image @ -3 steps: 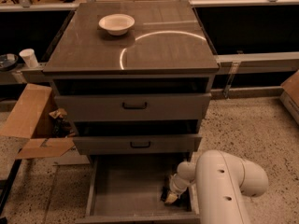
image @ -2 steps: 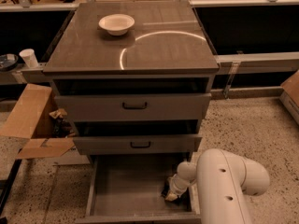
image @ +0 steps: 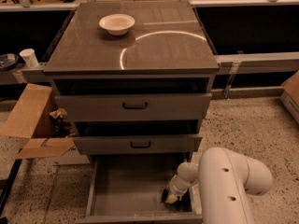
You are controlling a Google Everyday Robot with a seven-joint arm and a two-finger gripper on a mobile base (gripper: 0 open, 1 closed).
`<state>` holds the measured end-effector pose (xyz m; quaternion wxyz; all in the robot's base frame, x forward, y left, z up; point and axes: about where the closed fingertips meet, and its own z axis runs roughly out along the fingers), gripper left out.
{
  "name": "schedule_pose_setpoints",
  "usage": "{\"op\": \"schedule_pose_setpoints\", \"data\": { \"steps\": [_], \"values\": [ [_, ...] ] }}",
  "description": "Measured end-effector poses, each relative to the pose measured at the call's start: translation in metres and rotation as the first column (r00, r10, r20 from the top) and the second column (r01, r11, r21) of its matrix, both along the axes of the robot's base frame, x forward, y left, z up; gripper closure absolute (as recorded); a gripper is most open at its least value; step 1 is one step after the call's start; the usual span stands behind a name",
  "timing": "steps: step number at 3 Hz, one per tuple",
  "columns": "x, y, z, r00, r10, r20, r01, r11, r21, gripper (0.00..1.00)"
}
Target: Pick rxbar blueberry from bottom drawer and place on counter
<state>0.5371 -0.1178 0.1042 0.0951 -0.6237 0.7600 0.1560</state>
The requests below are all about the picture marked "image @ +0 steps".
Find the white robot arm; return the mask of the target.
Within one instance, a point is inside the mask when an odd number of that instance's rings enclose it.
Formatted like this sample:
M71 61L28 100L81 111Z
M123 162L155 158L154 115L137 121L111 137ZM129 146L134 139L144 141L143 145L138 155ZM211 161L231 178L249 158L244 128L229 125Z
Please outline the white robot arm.
M247 196L264 195L273 185L261 161L222 147L207 149L197 164L183 162L163 193L163 202L179 202L199 186L204 224L255 224Z

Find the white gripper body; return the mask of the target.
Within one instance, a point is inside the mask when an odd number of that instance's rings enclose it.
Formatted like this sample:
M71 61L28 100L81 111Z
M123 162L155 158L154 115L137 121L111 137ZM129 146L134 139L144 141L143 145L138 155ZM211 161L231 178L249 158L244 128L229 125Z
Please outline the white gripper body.
M177 195L178 197L182 197L187 193L187 190L190 187L193 187L195 184L198 183L198 179L193 181L188 181L182 179L179 175L175 175L168 184L168 190Z

